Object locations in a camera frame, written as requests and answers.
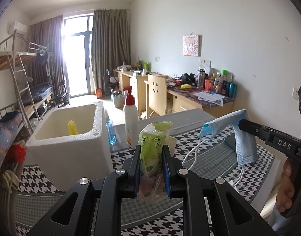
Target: white foam container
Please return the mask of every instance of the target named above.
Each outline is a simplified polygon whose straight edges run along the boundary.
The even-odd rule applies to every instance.
[[[70,120],[77,135],[69,135]],[[64,192],[82,177],[94,180],[114,170],[102,102],[53,109],[38,124],[26,149],[49,181]]]

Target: curtain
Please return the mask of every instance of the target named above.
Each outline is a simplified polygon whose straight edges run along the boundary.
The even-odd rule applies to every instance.
[[[49,47],[52,55],[49,56],[50,75],[53,84],[53,91],[56,95],[60,81],[63,80],[63,52],[62,52],[62,23],[63,16],[50,18],[30,26],[28,42]],[[27,75],[33,78],[32,86],[48,82],[46,66],[32,62],[26,67]]]
[[[92,33],[92,68],[96,88],[103,86],[106,70],[131,64],[126,10],[95,10]]]

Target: silver screw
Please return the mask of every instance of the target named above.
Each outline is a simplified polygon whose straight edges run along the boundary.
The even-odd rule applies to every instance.
[[[123,175],[125,173],[125,169],[117,169],[115,171],[118,175]]]
[[[80,184],[87,184],[90,180],[87,177],[83,177],[79,180]]]
[[[223,184],[223,183],[225,183],[225,179],[223,179],[222,177],[216,178],[215,181],[216,181],[216,183],[218,183],[218,184]]]
[[[182,175],[186,175],[186,174],[189,173],[189,171],[187,169],[180,169],[179,173],[182,174]]]

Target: gray checkered mat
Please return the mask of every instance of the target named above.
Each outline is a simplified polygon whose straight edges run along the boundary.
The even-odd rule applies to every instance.
[[[186,154],[197,145],[199,133],[200,129],[196,129],[175,136],[177,145],[174,157],[183,160]],[[233,134],[232,128],[227,127],[210,142],[202,145],[193,171],[208,179],[214,179],[217,176],[223,176],[228,181],[238,178],[241,168],[237,166],[236,153],[223,143],[224,138]],[[245,167],[246,172],[238,185],[240,194],[247,201],[251,201],[259,190],[274,160],[274,156],[259,145],[257,151],[258,161],[253,166],[247,165]],[[111,154],[113,167],[115,169],[121,168],[123,161],[132,157],[133,152],[133,150],[128,149]],[[194,156],[191,155],[189,160],[185,162],[185,167],[189,167],[193,159]],[[24,169],[19,187],[19,191],[23,195],[18,198],[16,207],[18,235],[25,235],[29,228],[24,225],[33,226],[63,194],[47,180],[38,166],[25,167]],[[33,193],[34,197],[25,196],[29,193]],[[42,195],[49,201],[41,204],[35,195]],[[122,200],[123,236],[182,235],[182,225],[181,199],[165,199],[155,205],[149,205],[136,199]]]

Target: hand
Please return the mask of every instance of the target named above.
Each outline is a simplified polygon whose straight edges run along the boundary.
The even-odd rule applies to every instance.
[[[287,159],[283,166],[282,183],[278,189],[276,196],[276,208],[279,212],[284,212],[292,206],[291,197],[294,196],[295,188],[290,181],[290,175],[292,173],[292,165],[290,160]]]

